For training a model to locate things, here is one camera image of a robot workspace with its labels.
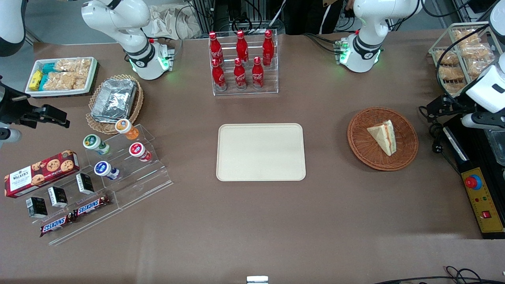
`coca-cola bottle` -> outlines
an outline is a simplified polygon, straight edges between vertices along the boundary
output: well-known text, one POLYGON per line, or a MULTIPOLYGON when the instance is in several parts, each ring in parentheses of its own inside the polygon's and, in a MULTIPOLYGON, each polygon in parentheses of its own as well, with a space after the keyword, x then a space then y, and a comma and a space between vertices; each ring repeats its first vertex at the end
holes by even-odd
POLYGON ((242 60, 240 58, 235 58, 235 83, 237 84, 237 89, 245 90, 247 88, 247 82, 245 81, 245 69, 242 66, 242 60))
POLYGON ((237 32, 237 57, 247 66, 249 63, 249 47, 244 39, 244 31, 237 32))
POLYGON ((261 66, 261 58, 254 57, 254 66, 252 67, 252 86, 255 89, 263 88, 263 67, 261 66))
POLYGON ((223 69, 219 66, 219 61, 217 59, 212 59, 212 78, 216 84, 216 90, 226 90, 227 85, 224 79, 224 72, 223 69))
POLYGON ((272 40, 272 31, 265 32, 265 40, 263 41, 263 65, 270 66, 274 58, 274 42, 272 40))
POLYGON ((221 49, 221 44, 218 41, 216 33, 211 31, 209 33, 209 38, 211 39, 210 49, 212 59, 217 59, 219 66, 223 66, 224 64, 223 50, 221 49))

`sandwich slice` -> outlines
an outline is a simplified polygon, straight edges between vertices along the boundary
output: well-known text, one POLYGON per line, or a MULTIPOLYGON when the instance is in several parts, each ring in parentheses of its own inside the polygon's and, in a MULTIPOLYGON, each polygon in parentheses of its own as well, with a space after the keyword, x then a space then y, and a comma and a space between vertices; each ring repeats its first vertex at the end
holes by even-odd
POLYGON ((386 155, 391 156, 396 152, 396 138, 391 120, 384 121, 374 127, 368 127, 367 130, 386 155))

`red box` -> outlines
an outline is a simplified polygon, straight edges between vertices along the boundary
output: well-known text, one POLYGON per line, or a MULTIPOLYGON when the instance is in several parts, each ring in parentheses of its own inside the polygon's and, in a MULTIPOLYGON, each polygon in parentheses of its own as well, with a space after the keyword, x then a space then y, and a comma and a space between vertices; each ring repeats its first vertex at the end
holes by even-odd
POLYGON ((5 176, 5 196, 18 198, 79 171, 77 155, 66 150, 5 176))

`table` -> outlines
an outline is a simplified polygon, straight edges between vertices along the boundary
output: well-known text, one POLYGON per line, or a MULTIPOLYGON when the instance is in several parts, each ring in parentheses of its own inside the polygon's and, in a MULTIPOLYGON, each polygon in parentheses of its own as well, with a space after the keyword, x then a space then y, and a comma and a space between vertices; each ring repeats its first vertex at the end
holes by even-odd
MULTIPOLYGON (((426 53, 441 33, 391 33, 364 74, 336 66, 305 37, 280 36, 280 93, 247 99, 212 96, 207 41, 185 41, 173 72, 140 81, 145 99, 137 121, 156 136, 175 184, 57 247, 25 222, 26 208, 1 198, 0 278, 218 284, 268 275, 272 284, 373 283, 444 275, 442 266, 454 265, 503 280, 505 242, 480 240, 460 177, 431 152, 428 125, 417 113, 440 95, 426 53), (347 124, 370 106, 393 108, 413 124, 419 153, 407 168, 376 171, 350 151, 347 124), (219 127, 274 122, 303 127, 306 178, 218 181, 219 127)), ((36 43, 35 52, 37 59, 94 56, 98 82, 134 75, 118 44, 36 43)), ((71 127, 21 128, 23 139, 0 151, 0 172, 64 149, 84 155, 82 138, 92 133, 84 118, 88 100, 32 102, 68 112, 71 127)))

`wicker basket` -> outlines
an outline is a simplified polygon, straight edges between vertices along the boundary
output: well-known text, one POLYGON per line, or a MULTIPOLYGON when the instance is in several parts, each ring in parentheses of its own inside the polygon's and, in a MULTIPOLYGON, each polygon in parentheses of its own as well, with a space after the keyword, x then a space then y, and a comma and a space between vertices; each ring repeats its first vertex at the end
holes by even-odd
MULTIPOLYGON (((131 114, 130 114, 130 122, 134 124, 133 122, 137 119, 137 116, 140 112, 140 109, 142 108, 142 102, 144 100, 144 92, 142 91, 142 87, 140 87, 140 83, 138 82, 137 79, 130 75, 115 75, 112 76, 109 79, 117 79, 117 80, 123 80, 123 79, 129 79, 137 83, 137 92, 135 93, 135 101, 133 102, 133 106, 131 107, 131 114)), ((91 99, 89 100, 89 109, 92 110, 94 103, 96 101, 96 97, 98 96, 98 93, 100 93, 100 90, 102 89, 103 82, 96 88, 96 90, 93 93, 93 96, 91 96, 91 99)), ((97 122, 91 117, 91 113, 86 114, 86 120, 88 122, 89 127, 91 127, 93 130, 96 130, 101 133, 105 133, 108 135, 114 135, 118 134, 118 132, 115 129, 114 123, 102 123, 102 122, 97 122)))
POLYGON ((416 157, 419 140, 409 121, 387 108, 367 108, 358 112, 347 128, 347 139, 354 154, 363 163, 382 171, 396 171, 408 166, 416 157), (391 156, 380 148, 367 128, 390 119, 396 137, 396 153, 391 156))

